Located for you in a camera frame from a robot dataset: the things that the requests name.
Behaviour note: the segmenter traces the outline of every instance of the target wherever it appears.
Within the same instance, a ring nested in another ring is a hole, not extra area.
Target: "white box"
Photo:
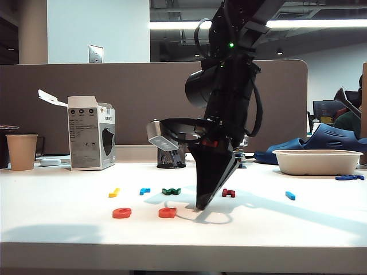
[[[39,98],[68,110],[71,170],[102,170],[115,164],[115,110],[94,96],[70,96],[68,103],[38,90]]]

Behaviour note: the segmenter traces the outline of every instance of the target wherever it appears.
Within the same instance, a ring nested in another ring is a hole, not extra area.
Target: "person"
[[[357,108],[359,108],[362,103],[362,77],[363,75],[360,77],[358,100],[352,102],[352,104]],[[333,126],[339,129],[353,131],[358,139],[361,138],[361,120],[352,111],[347,111],[343,115],[339,116],[335,120]]]

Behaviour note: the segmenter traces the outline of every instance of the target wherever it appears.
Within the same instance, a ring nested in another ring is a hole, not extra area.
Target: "blue slipper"
[[[289,142],[272,145],[266,152],[255,152],[253,157],[259,162],[278,165],[274,150],[349,150],[367,152],[367,137],[357,139],[353,131],[338,129],[321,123],[308,141],[299,137]]]

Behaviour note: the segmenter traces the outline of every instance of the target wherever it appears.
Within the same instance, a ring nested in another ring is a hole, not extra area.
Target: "box flap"
[[[97,107],[95,96],[68,96],[69,108],[90,108]]]
[[[46,93],[42,90],[38,90],[38,98],[51,103],[53,105],[58,105],[58,106],[62,106],[62,107],[67,107],[68,105],[66,103],[60,102],[57,100],[57,97],[54,97],[52,95],[50,95],[49,93]]]

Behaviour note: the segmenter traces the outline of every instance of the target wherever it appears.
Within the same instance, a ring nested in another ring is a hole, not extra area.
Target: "ceiling light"
[[[178,22],[150,22],[151,30],[194,30],[198,26],[198,21],[178,21]],[[201,24],[201,29],[208,29],[210,21]],[[338,19],[338,20],[270,20],[267,26],[272,29],[291,28],[365,28],[367,19]]]
[[[277,28],[363,28],[367,27],[367,19],[338,20],[270,20],[267,26]]]
[[[177,22],[149,22],[151,30],[194,30],[199,25],[199,21],[177,21]],[[206,21],[201,24],[200,29],[209,29],[212,23]]]

